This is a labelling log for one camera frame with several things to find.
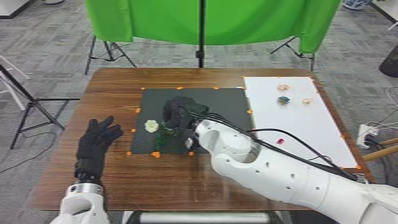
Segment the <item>wooden table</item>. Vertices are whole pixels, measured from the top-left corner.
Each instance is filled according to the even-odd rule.
[[[61,199],[74,179],[75,153],[91,118],[116,117],[125,136],[107,154],[104,184],[109,210],[305,210],[264,198],[211,167],[211,155],[127,155],[136,127],[136,108],[141,107],[141,88],[212,88],[244,86],[243,76],[305,76],[315,79],[317,88],[340,126],[362,172],[372,178],[342,119],[315,74],[303,69],[102,69],[99,70],[72,122],[63,134],[58,151],[40,184],[33,205],[42,210],[60,210]]]

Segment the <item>white paper sheet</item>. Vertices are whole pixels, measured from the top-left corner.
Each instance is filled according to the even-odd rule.
[[[290,90],[278,89],[280,84],[290,85]],[[253,108],[253,121],[257,128],[278,128],[289,131],[328,155],[346,168],[358,165],[351,148],[342,138],[342,132],[328,106],[317,93],[314,79],[310,77],[246,77],[248,97]],[[287,96],[290,104],[282,105],[278,98]],[[262,132],[259,137],[303,158],[317,157],[308,148],[292,137],[278,132]]]

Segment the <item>floor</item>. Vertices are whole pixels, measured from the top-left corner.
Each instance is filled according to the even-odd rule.
[[[398,79],[379,72],[381,62],[397,46],[398,28],[388,31],[392,22],[372,7],[365,11],[340,9],[330,35],[317,54],[317,75],[338,108],[344,122],[356,138],[358,126],[369,121],[381,121],[397,110],[386,97],[386,88],[398,86]],[[0,20],[0,52],[15,62],[33,79],[20,81],[38,97],[81,97],[91,75],[84,75],[91,43],[91,25],[86,16],[84,0],[68,0],[60,6],[36,1],[28,11],[13,20]],[[209,67],[243,68],[310,68],[310,61],[299,59],[285,48],[269,54],[283,42],[207,48]],[[196,67],[196,46],[138,39],[122,44],[139,67]],[[100,67],[129,67],[125,59],[116,63],[95,61],[91,74]],[[72,104],[61,117],[68,124],[77,104]],[[56,111],[58,103],[47,104]],[[398,113],[388,119],[395,122]],[[12,151],[10,144],[22,119],[22,112],[10,94],[0,95],[0,171],[29,159],[49,148],[58,127],[49,126],[28,133],[42,134],[19,142]],[[31,123],[45,120],[35,112]],[[397,135],[385,130],[383,139]],[[4,224],[49,223],[58,213],[31,208],[33,187],[36,186],[56,146],[22,166],[0,173],[0,217]],[[398,186],[398,155],[370,163],[381,183]],[[120,219],[111,213],[113,221]]]

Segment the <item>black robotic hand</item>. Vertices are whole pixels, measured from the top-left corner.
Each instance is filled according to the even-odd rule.
[[[182,140],[186,142],[187,148],[198,147],[198,143],[195,142],[195,127],[193,124],[196,122],[196,117],[193,114],[207,115],[209,114],[209,106],[196,103],[196,100],[189,97],[175,97],[173,100],[168,100],[164,106],[164,121],[166,127],[170,129],[179,129],[182,134]]]
[[[99,181],[104,175],[106,154],[115,140],[123,136],[122,125],[111,126],[111,116],[100,123],[93,119],[79,142],[75,177],[81,181]]]

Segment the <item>green screen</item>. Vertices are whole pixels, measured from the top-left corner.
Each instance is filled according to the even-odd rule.
[[[298,36],[315,53],[340,0],[207,0],[207,45],[274,41]],[[200,0],[86,0],[97,37],[200,42]]]

